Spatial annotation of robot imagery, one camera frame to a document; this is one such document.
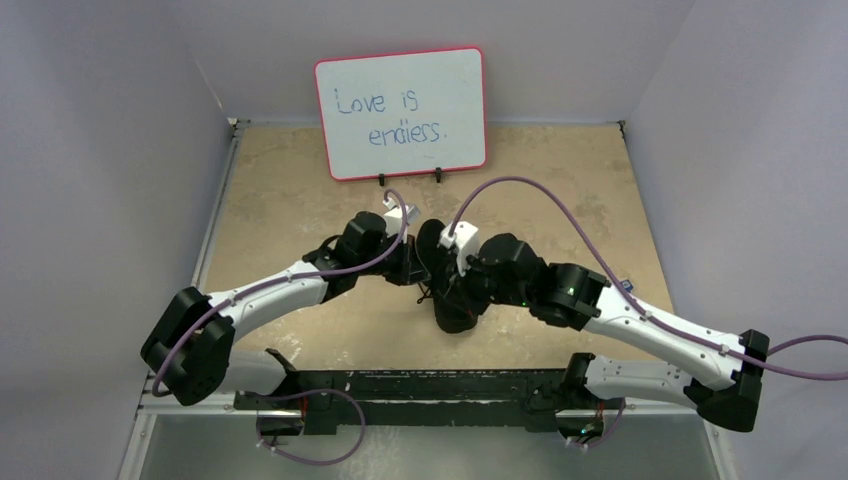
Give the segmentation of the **black shoe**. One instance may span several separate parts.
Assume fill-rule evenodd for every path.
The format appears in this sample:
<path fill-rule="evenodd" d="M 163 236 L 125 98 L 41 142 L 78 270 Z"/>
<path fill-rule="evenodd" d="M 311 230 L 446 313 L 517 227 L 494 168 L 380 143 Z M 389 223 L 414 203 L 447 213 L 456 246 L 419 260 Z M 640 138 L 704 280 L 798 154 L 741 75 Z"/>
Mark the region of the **black shoe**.
<path fill-rule="evenodd" d="M 445 224 L 438 219 L 422 223 L 416 237 L 416 254 L 429 279 L 424 282 L 438 327 L 448 334 L 471 330 L 478 315 L 458 287 L 456 258 L 439 243 Z"/>

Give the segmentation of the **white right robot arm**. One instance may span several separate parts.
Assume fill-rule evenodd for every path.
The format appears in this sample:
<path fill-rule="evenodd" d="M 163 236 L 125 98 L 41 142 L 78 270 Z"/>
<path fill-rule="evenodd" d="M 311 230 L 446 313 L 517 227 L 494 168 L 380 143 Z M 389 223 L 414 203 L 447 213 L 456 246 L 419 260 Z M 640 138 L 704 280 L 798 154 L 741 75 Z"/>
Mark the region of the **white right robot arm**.
<path fill-rule="evenodd" d="M 574 263 L 547 263 L 509 233 L 485 242 L 457 234 L 447 244 L 456 256 L 459 291 L 476 303 L 473 314 L 490 304 L 525 307 L 548 325 L 609 337 L 654 356 L 635 363 L 575 356 L 578 370 L 561 381 L 569 404 L 635 397 L 689 407 L 727 430 L 753 430 L 770 346 L 765 334 L 711 330 L 633 304 L 604 275 Z"/>

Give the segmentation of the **black shoelace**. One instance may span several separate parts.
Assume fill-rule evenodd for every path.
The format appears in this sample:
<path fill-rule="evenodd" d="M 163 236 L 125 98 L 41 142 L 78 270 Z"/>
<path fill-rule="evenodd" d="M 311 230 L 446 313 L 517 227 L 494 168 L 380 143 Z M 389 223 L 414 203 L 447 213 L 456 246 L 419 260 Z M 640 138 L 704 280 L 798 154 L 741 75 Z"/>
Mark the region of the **black shoelace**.
<path fill-rule="evenodd" d="M 421 293 L 420 297 L 416 300 L 418 304 L 421 304 L 425 300 L 432 300 L 434 304 L 446 305 L 448 303 L 448 295 L 451 288 L 448 279 L 430 279 L 419 282 L 418 287 Z"/>

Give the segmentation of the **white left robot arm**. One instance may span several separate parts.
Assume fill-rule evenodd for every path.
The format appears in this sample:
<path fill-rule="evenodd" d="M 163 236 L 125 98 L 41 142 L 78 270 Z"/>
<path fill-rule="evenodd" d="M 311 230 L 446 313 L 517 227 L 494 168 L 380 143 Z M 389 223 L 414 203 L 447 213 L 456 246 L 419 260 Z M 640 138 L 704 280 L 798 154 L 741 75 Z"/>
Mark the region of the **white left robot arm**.
<path fill-rule="evenodd" d="M 297 310 L 327 303 L 355 287 L 362 276 L 391 284 L 425 279 L 408 228 L 415 205 L 385 214 L 361 211 L 339 235 L 283 271 L 226 291 L 178 291 L 144 341 L 140 356 L 155 376 L 151 393 L 194 405 L 225 381 L 232 348 L 246 334 Z"/>

